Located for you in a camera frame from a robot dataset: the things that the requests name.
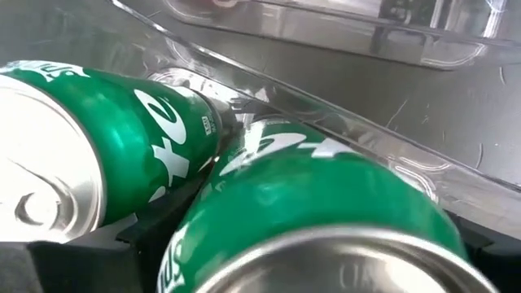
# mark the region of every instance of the transparent plastic tray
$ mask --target transparent plastic tray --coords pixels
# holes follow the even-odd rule
[[[228,103],[243,125],[260,109],[277,109],[389,167],[448,211],[521,239],[521,195],[516,186],[485,177],[318,97],[186,42],[121,2],[7,1],[16,5],[2,3],[1,62],[47,59],[142,78],[160,75]]]
[[[131,7],[133,0],[121,0]],[[189,24],[440,69],[521,61],[517,0],[156,0]]]

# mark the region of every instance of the silver can end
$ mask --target silver can end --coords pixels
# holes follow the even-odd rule
[[[249,249],[197,293],[497,293],[444,248],[392,230],[323,226]]]
[[[0,241],[65,243],[101,224],[99,162],[54,99],[0,75]]]

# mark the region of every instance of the stainless steel surface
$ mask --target stainless steel surface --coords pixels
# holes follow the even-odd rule
[[[493,285],[452,253],[369,227],[327,226],[284,234],[244,252],[197,293],[492,293]]]
[[[168,31],[116,0],[52,0],[52,5],[4,0],[0,6],[3,16],[0,18],[0,38],[5,40],[0,45],[0,61],[48,59],[136,77],[149,77],[166,68],[182,68],[179,81],[185,79],[182,82],[193,90],[231,103],[242,122],[248,122],[250,114],[258,111],[250,107],[254,101],[264,107],[266,105],[259,101],[267,102],[279,111],[335,135],[381,164],[398,172],[406,170],[412,178],[418,179],[426,192],[428,188],[435,192],[444,208],[490,229],[521,238],[521,218],[518,217],[521,196],[515,186],[491,181],[471,168],[462,167],[345,110],[355,111],[390,129],[403,125],[403,129],[398,130],[407,135],[406,130],[413,129],[416,131],[416,137],[412,135],[414,140],[418,140],[419,134],[430,134],[431,139],[439,141],[442,133],[445,133],[445,144],[461,138],[458,147],[463,147],[462,154],[466,155],[469,153],[467,146],[473,143],[469,135],[473,133],[463,134],[469,132],[467,130],[476,131],[474,125],[472,129],[462,129],[461,123],[488,119],[490,124],[496,117],[483,116],[474,109],[470,117],[460,119],[462,109],[469,107],[464,103],[465,97],[449,97],[440,90],[447,90],[449,85],[455,86],[454,83],[458,85],[459,81],[467,81],[467,86],[484,86],[484,82],[474,85],[465,80],[471,77],[460,77],[460,74],[483,74],[482,70],[492,70],[490,68],[434,72],[176,23],[170,23]],[[152,19],[161,14],[156,12],[151,12]],[[225,52],[258,70],[186,40]],[[508,85],[506,69],[503,76]],[[262,72],[280,78],[286,84]],[[344,109],[288,83],[320,94],[321,98]],[[413,107],[416,112],[410,113]],[[450,124],[429,133],[430,127],[436,126],[435,122]],[[479,139],[481,143],[476,146],[481,151],[476,156],[483,166],[485,160],[489,160],[488,148],[484,140]],[[467,163],[464,156],[455,159]]]
[[[51,97],[13,78],[0,75],[0,97],[0,241],[64,243],[96,229],[103,179],[81,127]]]

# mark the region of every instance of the green soda can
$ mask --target green soda can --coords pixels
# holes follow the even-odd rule
[[[430,265],[431,274],[441,270],[436,270],[436,265],[457,267],[450,272],[454,273],[452,277],[442,279],[444,282],[455,276],[477,282],[473,288],[485,282],[465,265],[466,251],[457,228],[422,192],[315,129],[272,118],[252,123],[221,154],[207,185],[171,239],[160,266],[157,291],[320,291],[320,288],[305,290],[300,285],[295,290],[283,290],[272,285],[295,282],[311,286],[309,282],[323,284],[327,276],[338,276],[340,267],[332,269],[332,273],[327,264],[335,263],[331,260],[336,256],[349,254],[342,252],[344,244],[350,247],[346,251],[366,248],[374,251],[368,256],[357,256],[359,275],[362,269],[370,269],[369,263],[378,263],[382,268],[392,265],[386,255],[400,253],[403,265],[417,269]],[[408,254],[384,251],[392,246],[407,246],[408,250],[403,251]],[[308,258],[328,251],[325,259],[316,262],[317,269],[324,265],[323,272],[327,274],[311,269],[324,279],[310,277],[313,274],[309,271],[298,278],[290,277],[288,271],[271,273],[274,264],[274,272],[280,272],[280,268],[305,269],[305,265],[296,265],[295,261],[306,259],[306,253],[290,257],[289,247],[309,252]],[[288,252],[288,257],[281,251]],[[422,257],[434,260],[433,255],[438,261],[435,264],[412,261],[422,261]],[[372,256],[379,256],[379,261]],[[349,266],[340,270],[356,270]],[[430,278],[429,273],[422,278]],[[256,280],[256,286],[251,285],[252,280]],[[411,278],[403,282],[416,281]],[[345,281],[349,282],[353,286],[355,281],[353,278]],[[344,285],[343,289],[338,286],[325,291],[345,291],[347,285]],[[389,286],[381,292],[409,292],[398,289]]]
[[[211,162],[221,131],[185,87],[46,61],[0,69],[0,121],[13,182],[0,215],[23,231],[2,224],[7,241],[66,242],[128,216]]]

